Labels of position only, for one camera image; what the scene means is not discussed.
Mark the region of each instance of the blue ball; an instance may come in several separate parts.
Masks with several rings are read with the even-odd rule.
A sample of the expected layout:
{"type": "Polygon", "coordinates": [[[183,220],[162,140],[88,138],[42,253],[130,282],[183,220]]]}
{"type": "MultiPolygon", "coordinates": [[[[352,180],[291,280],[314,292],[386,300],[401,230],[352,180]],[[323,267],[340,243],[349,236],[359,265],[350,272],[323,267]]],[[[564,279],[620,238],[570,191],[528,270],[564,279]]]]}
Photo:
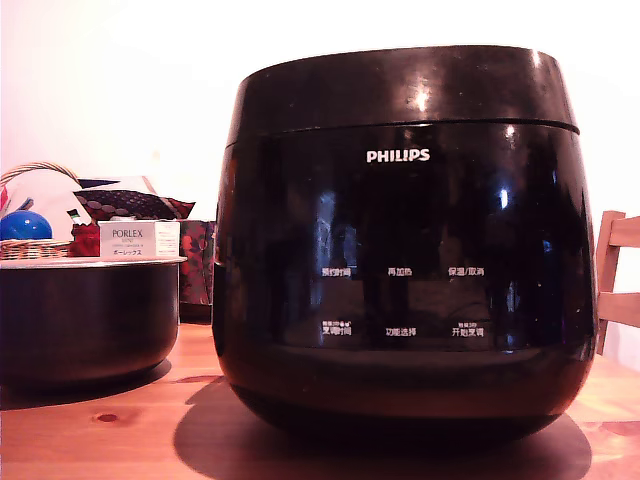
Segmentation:
{"type": "Polygon", "coordinates": [[[0,240],[42,240],[52,237],[51,225],[36,212],[17,210],[0,219],[0,240]]]}

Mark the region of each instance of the wooden chair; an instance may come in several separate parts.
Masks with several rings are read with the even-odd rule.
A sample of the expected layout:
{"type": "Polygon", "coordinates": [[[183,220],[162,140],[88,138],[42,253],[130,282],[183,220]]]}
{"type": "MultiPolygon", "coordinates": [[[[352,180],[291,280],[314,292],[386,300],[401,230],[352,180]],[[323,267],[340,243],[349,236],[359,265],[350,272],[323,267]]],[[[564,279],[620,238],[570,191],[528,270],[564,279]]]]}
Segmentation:
{"type": "Polygon", "coordinates": [[[599,323],[596,352],[600,355],[608,322],[640,327],[640,293],[613,293],[620,247],[640,247],[640,217],[625,218],[623,212],[604,212],[596,248],[599,323]]]}

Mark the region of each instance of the black rice cooker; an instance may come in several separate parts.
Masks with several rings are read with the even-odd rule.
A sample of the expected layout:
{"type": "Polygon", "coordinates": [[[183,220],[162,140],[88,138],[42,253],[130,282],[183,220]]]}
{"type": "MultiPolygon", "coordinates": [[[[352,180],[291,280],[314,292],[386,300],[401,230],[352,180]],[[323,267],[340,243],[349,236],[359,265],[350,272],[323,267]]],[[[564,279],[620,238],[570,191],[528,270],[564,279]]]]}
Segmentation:
{"type": "Polygon", "coordinates": [[[215,261],[233,390],[333,438],[552,422],[594,355],[578,135],[556,60],[535,50],[346,53],[246,78],[215,261]]]}

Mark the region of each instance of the cooking pot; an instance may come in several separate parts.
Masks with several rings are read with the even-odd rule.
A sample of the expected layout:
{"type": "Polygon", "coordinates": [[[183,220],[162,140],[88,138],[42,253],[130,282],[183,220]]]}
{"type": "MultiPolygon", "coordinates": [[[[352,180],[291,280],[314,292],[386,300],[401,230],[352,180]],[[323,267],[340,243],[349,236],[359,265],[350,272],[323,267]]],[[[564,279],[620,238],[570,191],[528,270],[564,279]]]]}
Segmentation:
{"type": "Polygon", "coordinates": [[[594,354],[578,135],[556,60],[535,50],[356,52],[249,76],[216,233],[232,388],[332,438],[553,421],[594,354]]]}
{"type": "Polygon", "coordinates": [[[47,389],[160,363],[178,332],[182,258],[0,262],[0,380],[47,389]]]}

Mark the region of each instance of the rice cooker lid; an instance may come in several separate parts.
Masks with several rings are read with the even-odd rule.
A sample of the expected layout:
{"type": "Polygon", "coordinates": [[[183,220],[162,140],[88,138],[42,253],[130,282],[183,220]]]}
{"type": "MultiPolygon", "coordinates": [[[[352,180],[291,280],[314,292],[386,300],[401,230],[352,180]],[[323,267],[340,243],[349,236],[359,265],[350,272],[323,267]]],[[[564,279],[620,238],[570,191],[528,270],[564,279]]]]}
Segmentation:
{"type": "Polygon", "coordinates": [[[228,144],[322,128],[460,121],[579,133],[557,61],[515,47],[447,46],[305,58],[240,84],[228,144]]]}

